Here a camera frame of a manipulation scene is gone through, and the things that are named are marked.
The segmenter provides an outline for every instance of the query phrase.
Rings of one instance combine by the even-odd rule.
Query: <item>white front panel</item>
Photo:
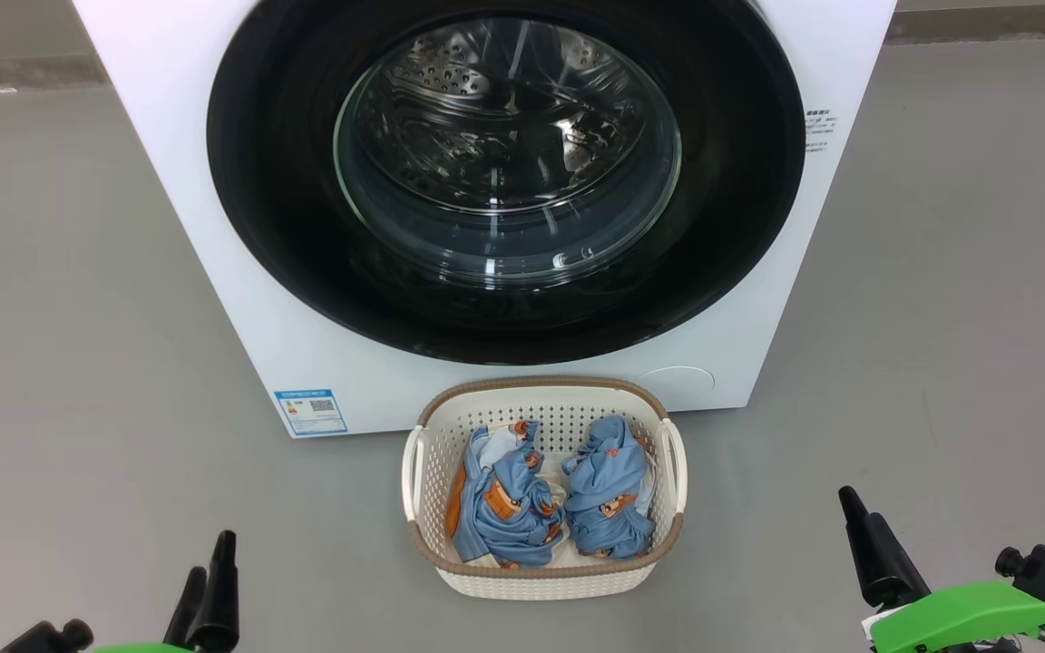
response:
[[[659,368],[701,368],[712,373],[713,389],[663,394],[668,409],[744,405],[833,182],[895,0],[760,1],[795,71],[806,112],[816,112],[808,116],[808,159],[787,226],[737,288],[683,326],[597,358],[536,368],[446,363],[381,346],[294,298],[245,248],[212,186],[206,119],[216,67],[253,0],[74,3],[278,414],[289,424],[275,393],[331,390],[349,433],[362,434],[407,429],[440,390],[507,375],[634,380]]]

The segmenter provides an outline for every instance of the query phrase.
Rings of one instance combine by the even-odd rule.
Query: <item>basket rim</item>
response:
[[[509,379],[469,381],[469,383],[454,386],[452,389],[443,390],[439,396],[432,398],[429,403],[426,404],[426,409],[423,409],[422,416],[418,417],[418,424],[422,426],[426,425],[429,423],[429,419],[435,416],[435,412],[437,412],[441,404],[446,403],[454,397],[464,394],[483,392],[483,390],[559,388],[560,386],[563,386],[563,388],[577,389],[623,390],[623,392],[643,398],[643,400],[648,402],[648,405],[656,412],[656,417],[659,419],[668,418],[668,410],[664,407],[664,404],[659,403],[658,398],[656,398],[654,394],[648,392],[648,390],[643,389],[642,386],[637,386],[632,381],[605,379],[605,377],[602,376],[543,375],[514,376],[509,377]]]
[[[655,565],[665,555],[671,551],[671,547],[676,544],[676,540],[679,539],[679,531],[684,528],[684,514],[682,512],[677,512],[675,517],[672,517],[671,530],[668,531],[668,537],[664,538],[664,543],[656,546],[655,551],[651,554],[644,555],[643,558],[635,558],[635,560],[626,560],[623,562],[607,562],[605,565],[591,565],[587,567],[550,567],[549,569],[505,569],[504,567],[474,567],[470,565],[464,565],[461,562],[450,562],[447,559],[441,557],[439,554],[433,553],[433,550],[426,544],[426,540],[422,537],[422,529],[419,528],[418,521],[410,521],[410,538],[414,540],[414,544],[418,546],[418,551],[424,559],[429,560],[431,565],[438,567],[439,570],[446,572],[446,574],[455,574],[459,576],[477,576],[483,579],[509,579],[509,580],[551,580],[551,579],[580,579],[584,576],[606,576],[610,574],[625,574],[625,572],[634,572],[636,569],[643,569],[643,567],[650,567]]]
[[[482,390],[501,390],[501,389],[533,389],[533,388],[578,388],[578,389],[614,389],[623,390],[642,398],[646,401],[652,410],[655,411],[656,417],[659,419],[668,419],[668,410],[659,402],[658,398],[652,395],[648,390],[643,389],[642,386],[635,384],[632,381],[623,381],[619,379],[605,379],[602,376],[560,376],[560,375],[543,375],[543,376],[514,376],[507,377],[507,379],[490,379],[485,381],[469,381],[469,383],[462,383],[459,386],[454,386],[452,389],[444,390],[443,393],[439,394],[426,404],[426,409],[423,410],[422,416],[418,418],[418,425],[426,425],[429,423],[429,419],[435,415],[441,405],[446,403],[451,398],[461,396],[469,393],[482,392]],[[429,549],[426,544],[426,540],[422,537],[422,529],[419,528],[417,519],[412,519],[410,522],[410,538],[414,540],[415,546],[418,546],[418,551],[424,559],[429,560],[431,565],[438,567],[439,570],[446,572],[446,574],[455,574],[459,576],[477,576],[478,578],[485,579],[510,579],[510,580],[539,580],[539,579],[577,579],[584,578],[584,576],[605,576],[609,574],[625,574],[625,572],[634,572],[636,569],[643,569],[643,567],[650,567],[655,565],[665,555],[671,551],[671,547],[676,544],[676,540],[679,539],[680,530],[684,528],[684,514],[682,512],[676,512],[676,516],[672,517],[671,530],[668,531],[668,536],[664,538],[664,543],[656,546],[655,551],[651,554],[644,555],[643,558],[635,558],[635,560],[626,560],[623,562],[607,562],[605,565],[591,565],[587,567],[550,567],[549,569],[505,569],[504,567],[474,567],[470,565],[464,565],[461,562],[451,562],[447,559],[441,557],[439,554],[435,554],[435,551]]]

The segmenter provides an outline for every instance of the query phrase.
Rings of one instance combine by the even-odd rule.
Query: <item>blue and white sticker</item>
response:
[[[294,437],[335,436],[348,433],[332,390],[286,390],[274,393],[289,421]]]

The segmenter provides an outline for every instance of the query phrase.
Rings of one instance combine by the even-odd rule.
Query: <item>gray floor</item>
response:
[[[863,650],[838,486],[934,587],[1045,542],[1045,42],[884,51],[752,404],[678,421],[642,587],[460,598],[402,436],[285,437],[112,92],[0,96],[0,646],[157,639],[233,529],[246,652]]]

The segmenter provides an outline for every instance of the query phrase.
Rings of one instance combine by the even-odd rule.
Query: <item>laundry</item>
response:
[[[563,460],[567,474],[567,523],[581,555],[630,560],[647,554],[654,524],[647,517],[654,480],[646,447],[627,419],[594,422],[576,456]]]
[[[538,479],[538,422],[517,422],[470,436],[446,512],[446,529],[463,562],[542,567],[563,539],[563,508]]]

